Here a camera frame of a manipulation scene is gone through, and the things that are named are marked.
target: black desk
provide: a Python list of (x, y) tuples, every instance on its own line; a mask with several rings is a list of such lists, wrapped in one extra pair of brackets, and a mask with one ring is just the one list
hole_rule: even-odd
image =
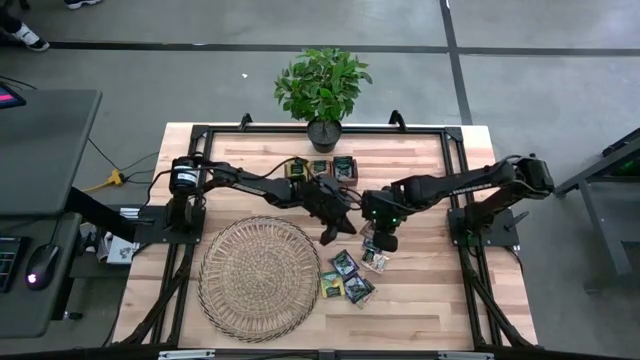
[(0, 217), (74, 212), (133, 239), (135, 229), (124, 218), (72, 186), (102, 94), (19, 93), (26, 106), (0, 110)]
[(82, 217), (78, 214), (65, 214), (60, 217), (60, 223), (52, 241), (53, 244), (60, 247), (56, 260), (55, 275), (51, 284), (40, 291), (27, 289), (24, 282), (27, 260), (38, 246), (47, 244), (51, 240), (58, 216), (39, 220), (33, 224), (9, 231), (3, 231), (2, 229), (23, 223), (28, 218), (0, 220), (0, 232), (3, 235), (20, 235), (31, 238), (25, 257), (17, 269), (11, 291), (0, 294), (0, 319), (2, 319), (0, 322), (0, 338), (42, 336), (47, 330), (49, 321), (61, 315), (55, 314), (55, 312), (64, 311), (64, 305), (67, 300), (64, 297), (65, 294), (68, 296), (68, 292), (61, 291), (61, 289), (66, 286), (65, 282), (68, 281), (81, 219)]

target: black stand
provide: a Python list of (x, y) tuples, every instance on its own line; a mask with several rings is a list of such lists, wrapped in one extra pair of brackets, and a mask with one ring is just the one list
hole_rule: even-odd
[(193, 207), (193, 226), (190, 232), (170, 231), (166, 228), (167, 207), (147, 206), (140, 214), (134, 242), (141, 244), (198, 244), (204, 228), (205, 209)]
[(482, 236), (471, 236), (464, 226), (464, 210), (449, 209), (447, 213), (449, 220), (449, 233), (453, 245), (473, 247), (473, 246), (501, 246), (513, 247), (520, 245), (518, 231), (515, 223), (518, 218), (513, 217), (510, 209), (496, 215), (490, 228), (483, 232)]
[(627, 164), (639, 166), (640, 129), (610, 145), (602, 154), (600, 161), (560, 184), (554, 192), (564, 198), (568, 192), (580, 190), (593, 229), (611, 259), (610, 271), (584, 284), (587, 293), (640, 288), (640, 273), (634, 271), (625, 246), (637, 242), (636, 234), (640, 231), (635, 216), (640, 177), (618, 174)]

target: keyboard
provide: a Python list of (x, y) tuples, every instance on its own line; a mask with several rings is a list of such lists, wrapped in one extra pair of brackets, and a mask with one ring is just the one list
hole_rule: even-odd
[(11, 289), (28, 240), (21, 236), (0, 236), (0, 293)]

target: potted plant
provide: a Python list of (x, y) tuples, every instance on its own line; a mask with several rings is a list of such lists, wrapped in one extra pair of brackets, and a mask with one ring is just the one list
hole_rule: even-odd
[(307, 135), (321, 153), (333, 150), (342, 134), (340, 121), (353, 112), (359, 82), (373, 84), (368, 64), (339, 49), (305, 50), (300, 62), (282, 70), (274, 97), (296, 120), (308, 121)]

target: computer mouse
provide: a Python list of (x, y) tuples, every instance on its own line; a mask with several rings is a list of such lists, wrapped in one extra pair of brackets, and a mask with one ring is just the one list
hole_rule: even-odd
[(36, 248), (27, 262), (24, 279), (31, 290), (43, 290), (53, 279), (59, 247), (53, 244)]

